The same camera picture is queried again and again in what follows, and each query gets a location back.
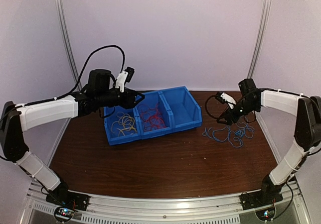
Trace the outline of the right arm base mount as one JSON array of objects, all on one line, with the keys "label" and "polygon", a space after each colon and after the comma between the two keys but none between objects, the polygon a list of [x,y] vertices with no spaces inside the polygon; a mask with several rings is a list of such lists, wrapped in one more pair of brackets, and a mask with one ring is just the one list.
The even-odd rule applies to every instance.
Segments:
[{"label": "right arm base mount", "polygon": [[239,196],[243,210],[253,209],[259,221],[268,222],[276,217],[277,202],[283,200],[280,193],[272,196],[263,194],[262,190],[255,192],[242,192]]}]

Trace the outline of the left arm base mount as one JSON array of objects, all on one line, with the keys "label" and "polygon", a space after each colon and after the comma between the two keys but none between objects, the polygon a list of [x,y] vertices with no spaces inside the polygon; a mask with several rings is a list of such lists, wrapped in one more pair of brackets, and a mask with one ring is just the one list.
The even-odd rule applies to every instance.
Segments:
[{"label": "left arm base mount", "polygon": [[55,204],[53,216],[58,222],[68,222],[71,219],[80,215],[79,211],[86,211],[89,204],[90,197],[86,194],[76,192],[68,193],[69,199],[67,201],[59,201],[53,195],[46,195],[46,202]]}]

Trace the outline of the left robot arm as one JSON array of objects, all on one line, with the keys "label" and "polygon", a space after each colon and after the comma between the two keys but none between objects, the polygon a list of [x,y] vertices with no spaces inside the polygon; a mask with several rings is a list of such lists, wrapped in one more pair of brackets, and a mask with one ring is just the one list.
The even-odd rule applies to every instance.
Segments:
[{"label": "left robot arm", "polygon": [[90,72],[88,83],[80,91],[35,103],[6,102],[1,116],[3,159],[29,173],[61,206],[69,205],[72,194],[67,183],[30,151],[23,133],[58,120],[84,117],[103,107],[134,108],[145,96],[125,87],[133,74],[130,67],[117,77],[109,70],[96,69]]}]

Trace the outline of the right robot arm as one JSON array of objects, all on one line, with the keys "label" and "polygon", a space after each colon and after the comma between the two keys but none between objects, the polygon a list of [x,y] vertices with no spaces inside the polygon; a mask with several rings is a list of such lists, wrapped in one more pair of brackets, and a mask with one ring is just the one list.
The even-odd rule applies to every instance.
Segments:
[{"label": "right robot arm", "polygon": [[238,100],[222,91],[214,95],[217,101],[227,105],[216,121],[232,125],[250,113],[256,113],[262,118],[274,144],[286,141],[285,147],[278,148],[282,158],[263,179],[257,193],[259,203],[266,205],[320,145],[320,96],[259,88],[252,78],[242,80],[238,86],[241,92]]}]

